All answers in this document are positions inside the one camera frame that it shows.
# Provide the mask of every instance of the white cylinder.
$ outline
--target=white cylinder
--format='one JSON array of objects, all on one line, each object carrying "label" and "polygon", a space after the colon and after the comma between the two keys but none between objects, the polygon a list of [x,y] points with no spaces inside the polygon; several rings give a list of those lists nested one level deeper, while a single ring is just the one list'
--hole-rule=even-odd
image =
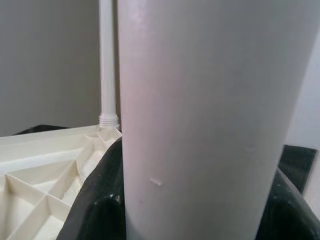
[{"label": "white cylinder", "polygon": [[100,27],[100,127],[119,127],[116,113],[113,0],[99,0]]},{"label": "white cylinder", "polygon": [[318,0],[118,2],[128,240],[254,240]]}]

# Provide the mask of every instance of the white pipe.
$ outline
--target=white pipe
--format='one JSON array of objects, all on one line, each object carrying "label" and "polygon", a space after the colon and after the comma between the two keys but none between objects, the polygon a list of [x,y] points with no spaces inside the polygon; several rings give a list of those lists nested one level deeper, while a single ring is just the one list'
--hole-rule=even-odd
[{"label": "white pipe", "polygon": [[118,2],[128,240],[253,240],[317,0]]},{"label": "white pipe", "polygon": [[113,1],[99,0],[100,26],[100,81],[101,115],[100,127],[118,128],[115,88],[115,43]]}]

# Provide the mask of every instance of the cream plastic tray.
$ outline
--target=cream plastic tray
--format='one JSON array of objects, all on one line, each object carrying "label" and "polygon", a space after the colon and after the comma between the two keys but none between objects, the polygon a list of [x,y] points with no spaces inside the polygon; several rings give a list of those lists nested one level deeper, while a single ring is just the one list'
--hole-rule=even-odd
[{"label": "cream plastic tray", "polygon": [[84,180],[119,137],[97,126],[0,137],[0,240],[55,240]]}]

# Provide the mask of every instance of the pvc pipe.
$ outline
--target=pvc pipe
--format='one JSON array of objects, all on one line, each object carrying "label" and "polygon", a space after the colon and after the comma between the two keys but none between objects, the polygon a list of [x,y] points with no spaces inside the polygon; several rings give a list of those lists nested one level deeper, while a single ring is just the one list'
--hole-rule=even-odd
[{"label": "pvc pipe", "polygon": [[253,240],[316,0],[118,2],[128,240]]},{"label": "pvc pipe", "polygon": [[100,127],[118,128],[115,88],[115,44],[113,1],[99,0],[100,27],[100,81],[101,115]]}]

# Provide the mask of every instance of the white wall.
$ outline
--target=white wall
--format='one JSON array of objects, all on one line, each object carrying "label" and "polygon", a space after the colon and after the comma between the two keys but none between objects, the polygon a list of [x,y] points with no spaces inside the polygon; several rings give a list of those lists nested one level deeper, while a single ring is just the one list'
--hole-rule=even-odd
[{"label": "white wall", "polygon": [[97,0],[0,0],[0,136],[100,114]]},{"label": "white wall", "polygon": [[320,150],[320,31],[287,132],[286,144]]}]

